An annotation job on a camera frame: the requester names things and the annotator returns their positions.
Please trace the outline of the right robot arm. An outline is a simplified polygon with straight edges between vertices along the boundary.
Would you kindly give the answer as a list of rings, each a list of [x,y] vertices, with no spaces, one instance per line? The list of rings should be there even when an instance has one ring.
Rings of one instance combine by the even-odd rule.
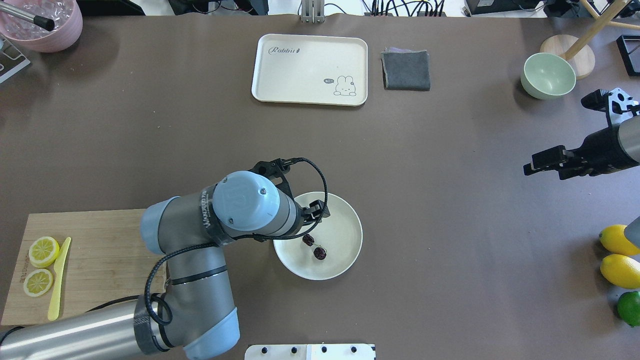
[[[591,133],[578,148],[563,145],[535,153],[523,165],[530,176],[545,171],[557,171],[560,180],[574,177],[595,177],[637,167],[640,162],[639,117]]]

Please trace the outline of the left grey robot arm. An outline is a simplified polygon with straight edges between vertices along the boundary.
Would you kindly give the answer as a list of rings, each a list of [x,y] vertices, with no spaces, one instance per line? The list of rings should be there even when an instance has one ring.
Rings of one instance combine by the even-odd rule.
[[[210,360],[231,350],[240,330],[224,246],[295,239],[327,211],[327,199],[300,207],[272,178],[235,171],[198,193],[152,205],[142,214],[140,233],[161,255],[153,271],[166,265],[165,292],[146,284],[136,300],[7,331],[1,358],[129,360],[182,347],[190,360]]]

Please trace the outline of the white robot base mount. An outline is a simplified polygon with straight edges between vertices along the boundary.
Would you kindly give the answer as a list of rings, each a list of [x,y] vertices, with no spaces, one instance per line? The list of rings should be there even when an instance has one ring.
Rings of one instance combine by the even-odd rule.
[[[245,360],[376,360],[374,344],[307,343],[254,344],[247,347]]]

